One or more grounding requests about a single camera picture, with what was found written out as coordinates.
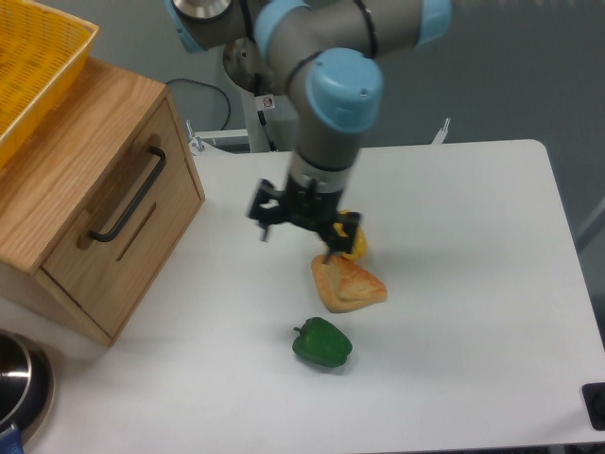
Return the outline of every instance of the yellow basket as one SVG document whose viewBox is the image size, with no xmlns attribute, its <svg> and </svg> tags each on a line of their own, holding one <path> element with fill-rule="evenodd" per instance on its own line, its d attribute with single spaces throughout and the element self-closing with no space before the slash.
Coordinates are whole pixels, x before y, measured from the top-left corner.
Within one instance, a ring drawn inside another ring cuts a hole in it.
<svg viewBox="0 0 605 454">
<path fill-rule="evenodd" d="M 0 0 L 0 168 L 84 67 L 98 27 L 29 0 Z"/>
</svg>

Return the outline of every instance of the stainless steel bowl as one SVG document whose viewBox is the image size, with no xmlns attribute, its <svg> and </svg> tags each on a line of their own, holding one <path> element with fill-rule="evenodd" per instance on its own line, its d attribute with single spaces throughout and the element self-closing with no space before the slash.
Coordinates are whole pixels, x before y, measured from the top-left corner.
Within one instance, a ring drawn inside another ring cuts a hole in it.
<svg viewBox="0 0 605 454">
<path fill-rule="evenodd" d="M 42 348 L 0 330 L 0 433 L 15 425 L 27 442 L 48 411 L 53 390 L 52 369 Z"/>
</svg>

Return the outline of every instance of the wooden box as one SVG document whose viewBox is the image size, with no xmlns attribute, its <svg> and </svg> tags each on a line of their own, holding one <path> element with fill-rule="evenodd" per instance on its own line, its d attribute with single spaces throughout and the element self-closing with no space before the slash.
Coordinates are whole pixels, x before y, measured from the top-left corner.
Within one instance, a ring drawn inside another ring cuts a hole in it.
<svg viewBox="0 0 605 454">
<path fill-rule="evenodd" d="M 203 200 L 167 87 L 89 60 L 0 170 L 0 295 L 110 345 Z"/>
</svg>

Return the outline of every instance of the bread slice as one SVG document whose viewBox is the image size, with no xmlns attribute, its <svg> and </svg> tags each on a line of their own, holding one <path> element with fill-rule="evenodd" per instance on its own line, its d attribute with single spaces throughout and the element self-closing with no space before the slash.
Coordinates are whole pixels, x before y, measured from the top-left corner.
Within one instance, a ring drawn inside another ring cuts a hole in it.
<svg viewBox="0 0 605 454">
<path fill-rule="evenodd" d="M 387 288 L 369 271 L 339 255 L 323 263 L 319 255 L 311 263 L 321 301 L 330 312 L 350 312 L 387 299 Z"/>
</svg>

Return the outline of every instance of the light blue joint cap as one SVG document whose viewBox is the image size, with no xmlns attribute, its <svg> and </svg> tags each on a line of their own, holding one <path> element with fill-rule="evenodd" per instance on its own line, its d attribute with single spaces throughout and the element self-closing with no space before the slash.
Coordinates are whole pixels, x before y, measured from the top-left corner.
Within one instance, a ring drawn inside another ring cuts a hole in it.
<svg viewBox="0 0 605 454">
<path fill-rule="evenodd" d="M 177 29 L 177 33 L 179 33 L 179 38 L 181 38 L 182 46 L 189 54 L 195 54 L 196 52 L 204 52 L 204 49 L 199 46 L 196 40 L 189 34 L 187 29 L 182 25 L 181 17 L 177 11 L 174 10 L 172 5 L 172 0 L 164 0 L 164 4 L 168 11 L 168 15 L 170 19 L 172 19 L 172 23 L 174 27 Z"/>
<path fill-rule="evenodd" d="M 275 28 L 290 11 L 298 8 L 309 8 L 309 6 L 303 0 L 272 0 L 256 18 L 254 40 L 265 61 L 268 61 L 268 45 L 271 42 Z"/>
<path fill-rule="evenodd" d="M 352 49 L 319 55 L 306 79 L 313 112 L 333 130 L 360 133 L 378 119 L 385 82 L 374 60 Z"/>
<path fill-rule="evenodd" d="M 423 0 L 420 36 L 416 46 L 444 35 L 452 22 L 451 0 Z"/>
</svg>

